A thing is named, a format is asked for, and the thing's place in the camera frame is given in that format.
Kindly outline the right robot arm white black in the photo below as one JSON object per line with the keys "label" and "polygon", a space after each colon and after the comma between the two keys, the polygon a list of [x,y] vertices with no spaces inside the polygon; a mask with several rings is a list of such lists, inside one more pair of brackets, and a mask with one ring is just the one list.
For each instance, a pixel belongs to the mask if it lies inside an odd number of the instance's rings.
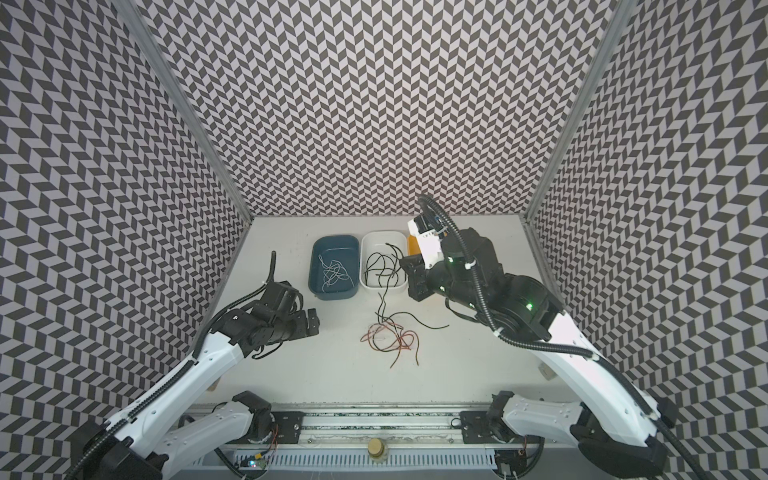
{"label": "right robot arm white black", "polygon": [[570,445],[617,479],[660,476],[674,450],[696,478],[709,478],[673,431],[674,402],[654,398],[612,365],[542,282],[505,272],[489,238],[460,228],[428,194],[417,203],[421,212],[408,229],[420,251],[400,261],[409,297],[423,301],[439,295],[449,312],[466,308],[460,319],[532,353],[577,396],[574,402],[557,402],[511,391],[495,394],[486,411],[495,440],[534,437]]}

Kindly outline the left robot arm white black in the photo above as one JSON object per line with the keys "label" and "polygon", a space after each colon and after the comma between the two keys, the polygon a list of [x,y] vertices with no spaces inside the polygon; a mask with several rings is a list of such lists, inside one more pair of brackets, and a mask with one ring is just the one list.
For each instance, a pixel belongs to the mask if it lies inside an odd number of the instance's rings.
{"label": "left robot arm white black", "polygon": [[103,423],[88,421],[69,438],[67,479],[169,479],[232,441],[262,446],[257,465],[280,442],[296,442],[298,415],[281,420],[271,404],[244,391],[205,417],[178,425],[216,380],[244,360],[260,360],[289,341],[318,335],[320,319],[298,289],[267,277],[202,327],[189,355],[156,385]]}

